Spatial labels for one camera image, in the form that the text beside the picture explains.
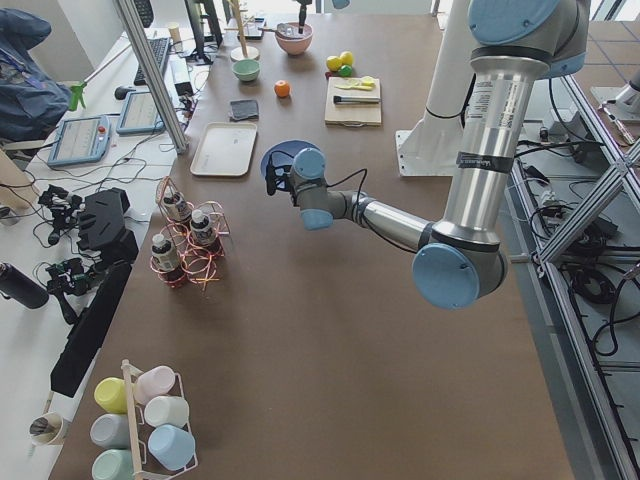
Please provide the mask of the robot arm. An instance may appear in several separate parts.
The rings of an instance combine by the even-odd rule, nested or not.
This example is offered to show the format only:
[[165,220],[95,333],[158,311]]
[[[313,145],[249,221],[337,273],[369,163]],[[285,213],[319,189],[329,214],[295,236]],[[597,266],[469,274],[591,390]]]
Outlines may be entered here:
[[[298,13],[298,33],[304,33],[304,26],[307,17],[307,7],[313,3],[312,0],[296,0],[299,4],[299,13]],[[332,0],[331,1],[333,7],[335,9],[344,9],[350,5],[349,0]]]
[[287,192],[307,230],[348,219],[412,252],[414,283],[432,305],[473,304],[506,277],[496,221],[533,86],[583,66],[589,9],[586,1],[454,3],[428,96],[463,121],[438,221],[329,184],[325,155],[315,147],[269,150],[262,160],[267,192]]

